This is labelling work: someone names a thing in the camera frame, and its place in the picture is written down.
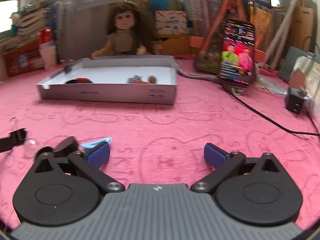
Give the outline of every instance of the smartphone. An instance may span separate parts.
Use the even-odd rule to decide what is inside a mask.
[[[254,25],[228,19],[223,36],[220,82],[246,87],[254,75]]]

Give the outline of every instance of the person on phone screen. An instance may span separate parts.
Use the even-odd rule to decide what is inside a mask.
[[[253,66],[252,58],[250,57],[250,49],[244,47],[242,53],[238,54],[239,67],[242,67],[244,70],[251,71]]]
[[[233,65],[238,65],[238,56],[234,52],[235,46],[229,44],[227,46],[227,51],[221,53],[222,60],[227,60],[233,63]]]

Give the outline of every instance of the light blue hair clip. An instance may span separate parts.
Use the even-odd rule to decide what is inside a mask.
[[[84,152],[87,152],[102,142],[107,142],[108,144],[110,144],[112,142],[112,138],[106,137],[106,138],[103,138],[103,139],[100,139],[100,140],[97,140],[94,142],[82,143],[82,144],[80,144],[80,146],[84,148]]]

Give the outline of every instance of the long brown hair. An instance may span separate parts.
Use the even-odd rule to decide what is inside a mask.
[[[148,21],[148,16],[133,2],[121,1],[110,8],[106,28],[107,34],[109,35],[116,31],[116,15],[127,11],[131,11],[134,17],[134,26],[131,29],[134,40],[133,51],[136,51],[142,44],[150,54],[154,54],[152,42],[155,40],[155,30],[151,22]]]

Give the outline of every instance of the triangular hole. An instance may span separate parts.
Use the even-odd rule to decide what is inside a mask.
[[[263,167],[262,167],[263,171],[273,171],[273,172],[279,172],[278,168],[276,167],[276,165],[274,164],[274,162],[270,159],[266,159]]]
[[[41,172],[46,172],[46,171],[53,171],[53,168],[49,162],[48,159],[43,159],[37,169],[36,169],[36,173],[41,173]]]

